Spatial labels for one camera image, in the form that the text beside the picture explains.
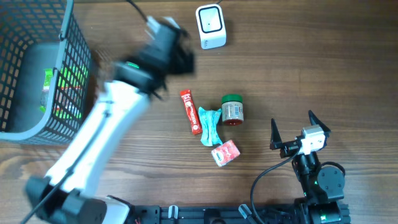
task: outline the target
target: wire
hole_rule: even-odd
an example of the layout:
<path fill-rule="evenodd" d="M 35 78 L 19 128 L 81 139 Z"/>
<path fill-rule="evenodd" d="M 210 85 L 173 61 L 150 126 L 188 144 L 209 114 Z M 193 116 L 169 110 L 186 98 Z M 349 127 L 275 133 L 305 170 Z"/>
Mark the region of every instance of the wire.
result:
<path fill-rule="evenodd" d="M 141 17 L 144 19 L 145 22 L 148 22 L 148 18 L 147 16 L 143 13 L 143 11 L 136 5 L 136 3 L 134 3 L 132 0 L 126 0 L 128 3 L 130 3 L 132 6 L 134 6 L 137 11 L 139 12 L 139 14 L 141 15 Z"/>
<path fill-rule="evenodd" d="M 278 168 L 278 167 L 280 167 L 280 166 L 283 166 L 283 165 L 285 165 L 286 163 L 290 162 L 295 156 L 297 156 L 298 153 L 299 153 L 299 150 L 298 150 L 292 157 L 290 157 L 290 158 L 284 160 L 283 162 L 280 162 L 280 163 L 274 165 L 273 167 L 271 167 L 271 168 L 265 170 L 264 172 L 262 172 L 262 173 L 254 180 L 253 185 L 251 186 L 251 190 L 250 190 L 250 203 L 251 203 L 251 208 L 252 208 L 254 214 L 257 216 L 257 219 L 260 221 L 261 224 L 266 224 L 266 223 L 264 223 L 264 221 L 261 220 L 259 214 L 257 213 L 257 210 L 256 210 L 256 208 L 255 208 L 255 206 L 254 206 L 254 199 L 253 199 L 254 188 L 256 187 L 257 182 L 259 181 L 259 179 L 260 179 L 261 177 L 264 177 L 264 176 L 265 176 L 266 174 L 268 174 L 270 171 L 272 171 L 272 170 L 274 170 L 274 169 L 276 169 L 276 168 Z"/>
<path fill-rule="evenodd" d="M 53 194 L 59 190 L 59 188 L 65 183 L 65 181 L 73 174 L 73 171 L 75 170 L 75 167 L 79 164 L 81 158 L 86 154 L 87 150 L 90 148 L 92 145 L 93 141 L 98 137 L 99 133 L 105 126 L 105 121 L 106 118 L 110 116 L 109 114 L 109 109 L 106 109 L 104 111 L 104 119 L 102 119 L 101 123 L 98 126 L 98 129 L 94 133 L 94 135 L 91 137 L 91 139 L 88 141 L 88 144 L 86 147 L 81 151 L 79 156 L 76 158 L 76 160 L 73 162 L 73 164 L 67 169 L 67 173 L 62 177 L 62 179 L 53 187 L 53 189 L 25 216 L 25 218 L 21 221 L 21 224 L 27 223 L 30 218 L 38 211 L 39 208 L 41 208 L 45 202 L 47 202 Z"/>

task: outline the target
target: plastic basket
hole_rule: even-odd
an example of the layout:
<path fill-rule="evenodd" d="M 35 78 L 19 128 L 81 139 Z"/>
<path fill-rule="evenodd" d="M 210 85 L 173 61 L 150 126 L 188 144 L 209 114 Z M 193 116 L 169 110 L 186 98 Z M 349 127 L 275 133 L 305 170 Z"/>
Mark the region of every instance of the plastic basket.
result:
<path fill-rule="evenodd" d="M 0 1 L 0 141 L 68 143 L 91 62 L 73 1 Z"/>

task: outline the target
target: green led light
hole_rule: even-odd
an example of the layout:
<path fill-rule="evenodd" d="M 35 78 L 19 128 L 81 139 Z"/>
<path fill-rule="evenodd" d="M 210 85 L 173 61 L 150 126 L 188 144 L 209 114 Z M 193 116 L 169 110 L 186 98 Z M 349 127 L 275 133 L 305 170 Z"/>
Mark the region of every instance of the green led light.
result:
<path fill-rule="evenodd" d="M 127 65 L 139 69 L 139 66 L 135 63 L 127 62 Z"/>

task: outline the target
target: candy wrapper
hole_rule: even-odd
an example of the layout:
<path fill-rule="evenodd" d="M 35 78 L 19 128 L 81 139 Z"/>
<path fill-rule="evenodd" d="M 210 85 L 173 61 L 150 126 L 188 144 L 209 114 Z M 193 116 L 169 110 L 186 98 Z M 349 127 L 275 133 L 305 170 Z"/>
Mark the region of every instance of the candy wrapper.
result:
<path fill-rule="evenodd" d="M 191 122 L 191 128 L 193 134 L 202 133 L 202 128 L 200 125 L 200 121 L 197 114 L 197 109 L 193 104 L 191 90 L 182 90 L 180 92 L 181 99 L 184 102 L 185 111 L 187 112 L 187 116 L 189 121 Z"/>
<path fill-rule="evenodd" d="M 229 140 L 211 151 L 211 155 L 213 155 L 219 167 L 225 166 L 240 154 L 241 153 L 232 140 Z"/>
<path fill-rule="evenodd" d="M 218 111 L 207 111 L 202 107 L 198 110 L 199 119 L 203 134 L 201 135 L 201 143 L 204 146 L 222 145 L 220 137 L 217 134 L 217 123 L 221 116 L 221 109 Z"/>

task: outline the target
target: snack package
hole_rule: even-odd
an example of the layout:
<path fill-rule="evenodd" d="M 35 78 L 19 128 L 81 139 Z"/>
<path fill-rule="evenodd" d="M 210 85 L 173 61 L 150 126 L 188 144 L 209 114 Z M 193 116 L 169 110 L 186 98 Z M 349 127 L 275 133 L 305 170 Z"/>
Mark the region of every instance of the snack package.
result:
<path fill-rule="evenodd" d="M 240 154 L 241 153 L 232 140 L 229 140 L 211 151 L 211 155 L 219 167 L 225 166 Z"/>
<path fill-rule="evenodd" d="M 217 111 L 207 111 L 199 107 L 198 113 L 203 130 L 200 139 L 201 143 L 204 146 L 214 146 L 215 144 L 222 145 L 223 142 L 217 134 L 217 123 L 221 116 L 221 109 Z"/>
<path fill-rule="evenodd" d="M 51 78 L 53 77 L 51 68 L 45 69 L 44 72 L 45 72 L 45 78 L 42 89 L 42 96 L 40 97 L 40 108 L 39 108 L 39 110 L 41 110 L 41 112 L 43 113 L 45 112 L 47 102 L 49 100 Z"/>
<path fill-rule="evenodd" d="M 182 101 L 184 102 L 185 112 L 187 112 L 188 119 L 191 122 L 192 133 L 193 134 L 202 133 L 200 121 L 198 119 L 197 109 L 193 104 L 191 90 L 182 90 L 180 92 L 180 95 Z"/>

